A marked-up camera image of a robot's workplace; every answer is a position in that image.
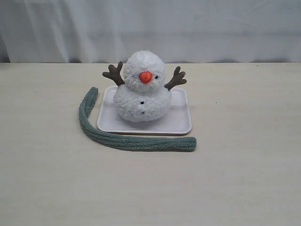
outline green knit scarf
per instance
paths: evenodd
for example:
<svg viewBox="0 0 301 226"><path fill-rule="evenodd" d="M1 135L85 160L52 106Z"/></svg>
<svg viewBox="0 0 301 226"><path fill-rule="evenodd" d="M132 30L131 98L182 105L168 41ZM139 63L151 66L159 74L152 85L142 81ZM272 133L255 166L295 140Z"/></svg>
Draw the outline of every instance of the green knit scarf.
<svg viewBox="0 0 301 226"><path fill-rule="evenodd" d="M83 132L92 140L125 151L177 151L192 152L196 149L195 137L135 137L108 133L94 128L88 118L97 100L98 88L92 87L79 106L79 123Z"/></svg>

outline light wood surface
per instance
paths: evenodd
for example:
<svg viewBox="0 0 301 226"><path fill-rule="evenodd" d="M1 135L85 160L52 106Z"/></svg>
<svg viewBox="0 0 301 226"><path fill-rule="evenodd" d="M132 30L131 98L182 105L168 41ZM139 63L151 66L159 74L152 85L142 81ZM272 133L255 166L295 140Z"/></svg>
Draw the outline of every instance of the light wood surface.
<svg viewBox="0 0 301 226"><path fill-rule="evenodd" d="M78 107L99 88L95 125L107 66L0 64L0 225L301 224L301 64L182 64L192 153L83 134Z"/></svg>

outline white fluffy fabric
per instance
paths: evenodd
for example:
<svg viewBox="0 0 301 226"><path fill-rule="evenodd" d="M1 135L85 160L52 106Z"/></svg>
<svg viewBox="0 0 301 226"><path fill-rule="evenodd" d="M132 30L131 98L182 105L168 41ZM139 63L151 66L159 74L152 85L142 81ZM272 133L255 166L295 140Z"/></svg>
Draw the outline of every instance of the white fluffy fabric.
<svg viewBox="0 0 301 226"><path fill-rule="evenodd" d="M139 74L145 71L152 73L151 81L146 84L139 79ZM157 92L164 86L165 76L164 62L150 51L135 52L128 59L123 71L125 84L135 92Z"/></svg>
<svg viewBox="0 0 301 226"><path fill-rule="evenodd" d="M121 85L114 95L114 104L124 120L152 121L167 113L171 105L171 92L161 86L156 92L138 93L127 85Z"/></svg>

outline brown twig arm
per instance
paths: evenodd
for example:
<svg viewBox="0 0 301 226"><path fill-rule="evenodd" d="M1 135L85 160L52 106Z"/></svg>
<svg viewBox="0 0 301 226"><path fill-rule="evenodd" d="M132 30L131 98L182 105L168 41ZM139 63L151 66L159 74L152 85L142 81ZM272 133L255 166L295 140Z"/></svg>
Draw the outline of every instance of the brown twig arm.
<svg viewBox="0 0 301 226"><path fill-rule="evenodd" d="M120 76L120 71L122 69L122 65L123 64L121 61L118 63L117 67L115 67L114 65L109 65L110 72L103 72L103 76L108 79L112 79L118 86L124 84L124 81Z"/></svg>
<svg viewBox="0 0 301 226"><path fill-rule="evenodd" d="M171 90L173 87L178 85L183 85L187 82L186 79L183 79L185 76L185 72L180 72L181 67L177 66L174 70L174 75L169 83L167 83L164 87L168 90Z"/></svg>

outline white backdrop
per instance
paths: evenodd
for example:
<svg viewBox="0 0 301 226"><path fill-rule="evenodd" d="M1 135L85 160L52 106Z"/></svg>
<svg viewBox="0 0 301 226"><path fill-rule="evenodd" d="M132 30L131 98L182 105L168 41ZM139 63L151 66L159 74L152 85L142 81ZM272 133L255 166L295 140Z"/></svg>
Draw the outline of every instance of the white backdrop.
<svg viewBox="0 0 301 226"><path fill-rule="evenodd" d="M301 0L1 0L11 62L301 62Z"/></svg>

